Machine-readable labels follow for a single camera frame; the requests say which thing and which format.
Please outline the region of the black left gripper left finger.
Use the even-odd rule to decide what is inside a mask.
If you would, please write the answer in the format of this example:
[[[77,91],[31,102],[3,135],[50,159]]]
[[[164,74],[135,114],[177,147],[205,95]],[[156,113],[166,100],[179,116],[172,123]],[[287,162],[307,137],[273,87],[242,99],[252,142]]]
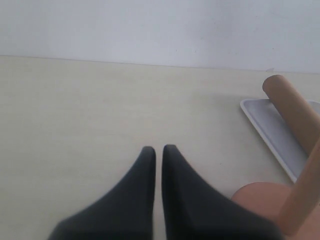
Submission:
[[[142,148],[126,175],[101,199],[57,224],[50,240],[151,240],[156,152]]]

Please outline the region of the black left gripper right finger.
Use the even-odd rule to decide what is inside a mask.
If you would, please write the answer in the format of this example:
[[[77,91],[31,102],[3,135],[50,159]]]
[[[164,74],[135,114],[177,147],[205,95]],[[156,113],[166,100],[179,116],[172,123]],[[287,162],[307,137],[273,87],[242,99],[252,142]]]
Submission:
[[[282,240],[274,223],[211,187],[179,149],[162,154],[162,203],[168,240]]]

